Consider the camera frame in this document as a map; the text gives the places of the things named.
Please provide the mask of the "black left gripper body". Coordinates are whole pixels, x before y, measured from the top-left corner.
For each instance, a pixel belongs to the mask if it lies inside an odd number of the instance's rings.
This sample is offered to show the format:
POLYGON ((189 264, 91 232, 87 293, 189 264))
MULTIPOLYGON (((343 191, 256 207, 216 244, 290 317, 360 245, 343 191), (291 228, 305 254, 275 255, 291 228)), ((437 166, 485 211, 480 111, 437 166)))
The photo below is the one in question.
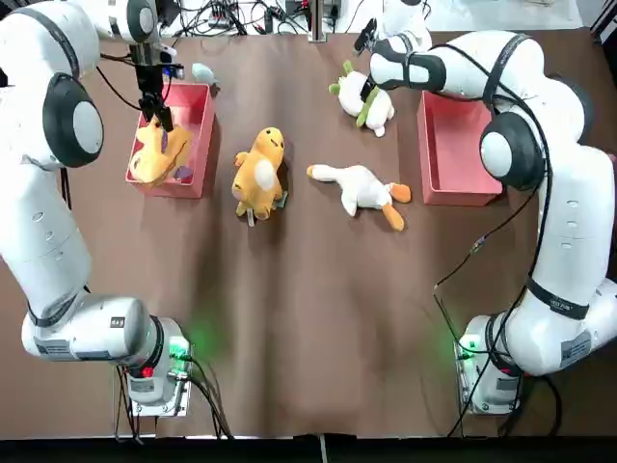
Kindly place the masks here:
POLYGON ((161 99, 163 97, 163 75, 164 72, 160 65, 154 66, 135 66, 138 88, 142 97, 153 97, 161 99))

